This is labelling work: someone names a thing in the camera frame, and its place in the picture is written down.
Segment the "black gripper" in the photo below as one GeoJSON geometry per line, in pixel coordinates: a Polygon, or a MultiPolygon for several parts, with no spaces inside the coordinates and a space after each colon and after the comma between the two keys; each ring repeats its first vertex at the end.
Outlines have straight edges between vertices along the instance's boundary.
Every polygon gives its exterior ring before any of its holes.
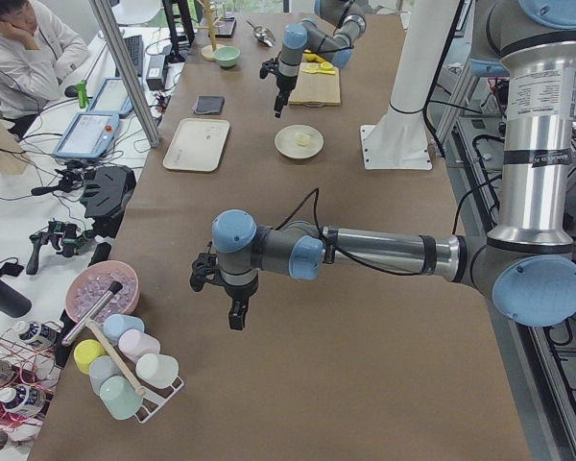
{"type": "Polygon", "coordinates": [[[259,77],[265,79],[269,74],[276,76],[278,95],[275,99],[275,118],[280,118],[284,107],[287,105],[291,92],[295,89],[300,71],[300,63],[286,63],[280,57],[263,61],[259,71],[259,77]]]}
{"type": "Polygon", "coordinates": [[[246,326],[246,317],[250,297],[258,289],[258,274],[252,271],[246,276],[246,281],[228,281],[228,276],[221,273],[218,256],[214,253],[200,253],[192,263],[190,286],[193,291],[200,292],[206,283],[221,286],[232,299],[228,312],[228,325],[233,330],[243,330],[246,326]]]}

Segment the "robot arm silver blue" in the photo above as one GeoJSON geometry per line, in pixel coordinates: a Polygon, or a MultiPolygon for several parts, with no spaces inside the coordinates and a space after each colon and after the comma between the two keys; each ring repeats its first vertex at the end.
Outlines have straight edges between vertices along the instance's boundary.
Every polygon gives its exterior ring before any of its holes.
{"type": "Polygon", "coordinates": [[[232,209],[215,218],[211,242],[192,265],[192,289],[223,287],[232,300],[229,325],[242,329],[260,272],[313,279],[342,255],[392,275],[465,284],[525,326],[549,327],[575,314],[576,263],[563,214],[572,162],[576,1],[478,2],[471,58],[499,62],[510,76],[501,205],[485,239],[348,230],[292,218],[270,228],[232,209]]]}
{"type": "Polygon", "coordinates": [[[335,27],[333,35],[325,33],[312,19],[305,18],[299,23],[289,24],[284,29],[278,56],[261,64],[261,79],[265,79],[269,74],[276,77],[276,118],[281,116],[296,88],[305,50],[342,69],[351,58],[355,41],[366,32],[366,14],[355,1],[316,1],[314,11],[319,18],[335,27]]]}

